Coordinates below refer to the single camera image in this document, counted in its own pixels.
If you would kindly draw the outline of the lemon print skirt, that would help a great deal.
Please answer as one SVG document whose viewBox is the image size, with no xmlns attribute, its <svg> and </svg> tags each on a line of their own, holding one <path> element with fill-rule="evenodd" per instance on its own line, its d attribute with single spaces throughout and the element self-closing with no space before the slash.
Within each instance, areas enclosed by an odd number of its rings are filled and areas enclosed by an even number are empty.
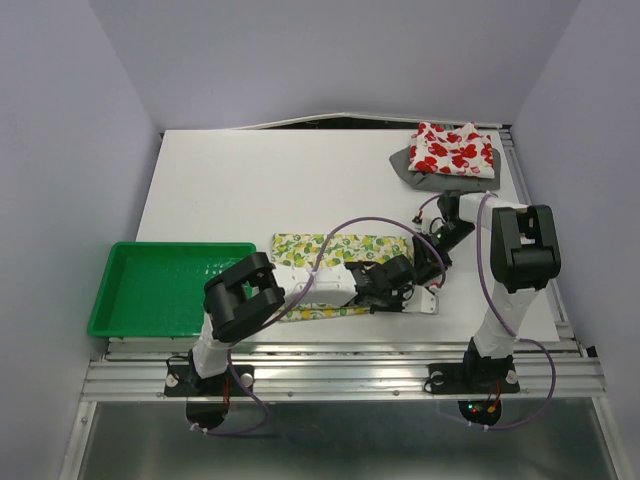
<svg viewBox="0 0 640 480">
<path fill-rule="evenodd" d="M 272 240 L 271 258 L 279 265 L 311 268 L 324 241 L 324 234 L 276 233 Z M 320 267 L 337 266 L 352 261 L 384 263 L 398 255 L 413 259 L 413 248 L 402 236 L 336 234 L 322 256 Z M 306 299 L 305 303 L 297 305 L 287 313 L 282 322 L 358 316 L 369 312 L 366 307 L 332 307 L 328 304 L 310 303 Z"/>
</svg>

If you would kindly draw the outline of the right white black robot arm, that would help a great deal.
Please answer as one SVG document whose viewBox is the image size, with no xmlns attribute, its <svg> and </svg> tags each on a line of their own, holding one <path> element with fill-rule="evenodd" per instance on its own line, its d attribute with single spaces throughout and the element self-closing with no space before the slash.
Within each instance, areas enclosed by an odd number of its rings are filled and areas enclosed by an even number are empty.
<svg viewBox="0 0 640 480">
<path fill-rule="evenodd" d="M 525 314 L 561 269 L 553 213 L 546 205 L 522 205 L 494 194 L 443 193 L 437 206 L 443 225 L 412 239 L 420 285 L 433 288 L 451 266 L 450 251 L 470 234 L 490 234 L 492 286 L 481 287 L 488 310 L 459 363 L 428 367 L 426 386 L 436 395 L 516 393 L 514 347 Z"/>
</svg>

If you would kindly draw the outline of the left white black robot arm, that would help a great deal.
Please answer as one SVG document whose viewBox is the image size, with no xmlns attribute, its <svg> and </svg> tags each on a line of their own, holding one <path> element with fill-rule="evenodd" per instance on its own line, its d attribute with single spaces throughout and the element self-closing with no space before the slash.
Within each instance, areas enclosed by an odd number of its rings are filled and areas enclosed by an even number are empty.
<svg viewBox="0 0 640 480">
<path fill-rule="evenodd" d="M 251 254 L 204 286 L 203 325 L 189 351 L 188 382 L 201 395 L 219 390 L 232 346 L 259 332 L 278 312 L 299 304 L 401 312 L 415 280 L 404 255 L 384 263 L 301 268 L 273 264 L 263 252 Z"/>
</svg>

